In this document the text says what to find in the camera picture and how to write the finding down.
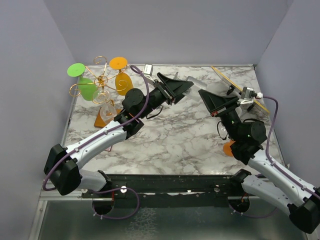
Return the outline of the orange plastic wine glass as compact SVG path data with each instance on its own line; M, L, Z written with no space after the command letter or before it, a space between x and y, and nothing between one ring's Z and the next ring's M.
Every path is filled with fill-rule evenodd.
M229 156L229 157L233 157L233 153L232 153L232 149L231 149L231 145L234 143L233 140L230 140L229 142L226 142L223 145L223 152L225 155Z

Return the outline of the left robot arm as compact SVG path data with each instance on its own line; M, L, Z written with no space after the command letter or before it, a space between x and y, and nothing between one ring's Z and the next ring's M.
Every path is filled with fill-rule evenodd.
M47 182L53 189L65 196L76 189L93 191L97 196L106 197L111 190L111 181L101 170L89 171L83 167L109 147L135 135L142 127L142 118L164 103L177 104L192 86L193 82L171 79L161 73L154 81L154 89L146 89L144 94L138 88L130 89L122 101L123 109L99 131L66 147L56 144L50 149L44 173L42 188L49 191Z

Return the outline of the yellow plastic wine glass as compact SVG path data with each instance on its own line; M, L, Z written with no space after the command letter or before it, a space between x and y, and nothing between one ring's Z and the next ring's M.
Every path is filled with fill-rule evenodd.
M113 70L118 70L115 77L115 89L120 96L125 96L129 90L133 88L133 82L129 75L125 73L128 66L128 61L122 56L115 57L110 60L109 66Z

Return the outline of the clear wine glass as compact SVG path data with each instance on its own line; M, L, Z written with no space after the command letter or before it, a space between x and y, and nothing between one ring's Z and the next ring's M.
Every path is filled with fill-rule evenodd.
M112 95L107 89L98 89L92 96L94 104L100 105L99 116L104 125L107 125L118 114Z

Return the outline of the clear stemmed glass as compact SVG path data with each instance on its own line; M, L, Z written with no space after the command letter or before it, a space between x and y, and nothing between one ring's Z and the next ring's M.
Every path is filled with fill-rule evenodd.
M201 99L199 90L206 90L208 85L200 80L197 80L193 76L188 76L185 80L188 82L192 82L193 85L190 88L188 88L185 92L183 92L182 96L195 101L199 101Z

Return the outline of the green plastic wine glass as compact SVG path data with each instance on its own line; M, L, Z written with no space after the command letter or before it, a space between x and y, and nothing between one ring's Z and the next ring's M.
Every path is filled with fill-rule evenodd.
M69 77L78 78L78 82L69 89L72 97L82 96L86 101L92 101L94 94L98 90L98 86L89 78L83 77L86 66L83 63L74 63L67 69Z

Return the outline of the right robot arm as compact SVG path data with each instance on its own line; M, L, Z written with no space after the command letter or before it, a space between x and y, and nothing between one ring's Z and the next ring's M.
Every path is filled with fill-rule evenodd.
M269 155L268 149L262 147L268 140L264 122L241 121L236 112L240 105L237 96L219 96L204 89L198 93L210 115L220 118L233 140L230 148L234 158L269 180L265 183L242 169L233 175L230 191L236 196L246 192L265 200L288 215L299 230L313 233L320 224L320 189Z

